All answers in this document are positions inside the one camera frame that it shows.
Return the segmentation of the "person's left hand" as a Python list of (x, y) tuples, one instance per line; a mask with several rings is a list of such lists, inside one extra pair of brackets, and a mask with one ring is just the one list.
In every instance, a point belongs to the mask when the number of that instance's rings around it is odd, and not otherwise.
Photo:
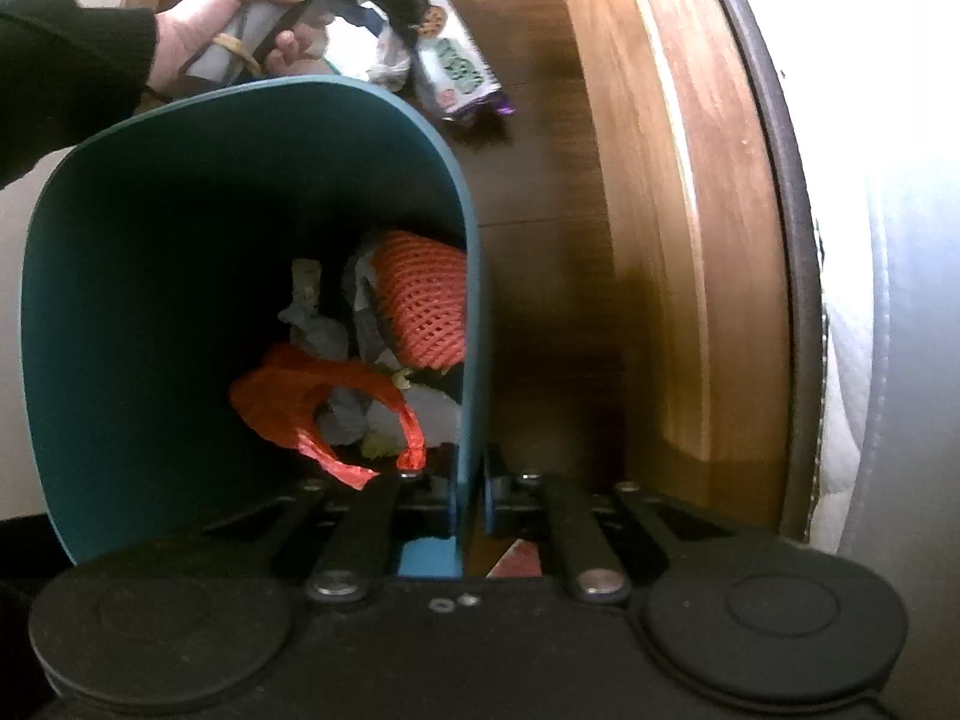
[[(306, 0), (263, 0), (292, 7)], [(155, 59), (146, 84), (156, 93), (172, 96), (181, 68), (213, 37), (224, 31), (242, 5), (260, 0), (181, 0), (174, 7), (156, 13)], [(331, 73), (320, 57), (325, 46), (327, 15), (314, 16), (293, 29), (279, 32), (275, 47), (268, 52), (263, 66), (268, 75), (295, 76)]]

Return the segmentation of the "black sleeve forearm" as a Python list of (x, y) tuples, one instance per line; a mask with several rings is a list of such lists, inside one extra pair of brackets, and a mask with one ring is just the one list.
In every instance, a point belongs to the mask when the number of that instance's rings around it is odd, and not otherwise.
[(2, 0), (2, 182), (127, 119), (146, 93), (158, 28), (144, 8)]

